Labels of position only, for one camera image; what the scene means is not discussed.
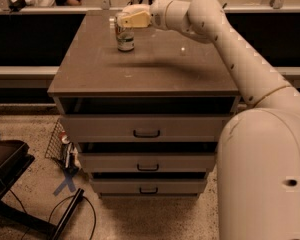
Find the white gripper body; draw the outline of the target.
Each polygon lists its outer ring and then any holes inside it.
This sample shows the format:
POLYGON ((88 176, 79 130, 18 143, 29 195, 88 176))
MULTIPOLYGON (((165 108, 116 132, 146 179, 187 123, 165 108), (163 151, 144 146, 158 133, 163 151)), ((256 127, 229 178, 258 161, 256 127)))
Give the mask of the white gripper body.
POLYGON ((167 30, 166 14, 173 0, 154 0, 150 5, 150 21, 153 27, 167 30))

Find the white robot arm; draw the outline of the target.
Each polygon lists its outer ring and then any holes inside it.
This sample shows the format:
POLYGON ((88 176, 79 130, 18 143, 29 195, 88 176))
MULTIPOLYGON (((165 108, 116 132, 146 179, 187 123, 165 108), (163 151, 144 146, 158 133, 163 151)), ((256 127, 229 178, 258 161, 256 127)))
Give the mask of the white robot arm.
POLYGON ((300 240, 300 92, 231 26, 218 0, 154 0, 123 12, 122 27, 212 43, 248 106, 218 143, 219 239, 300 240))

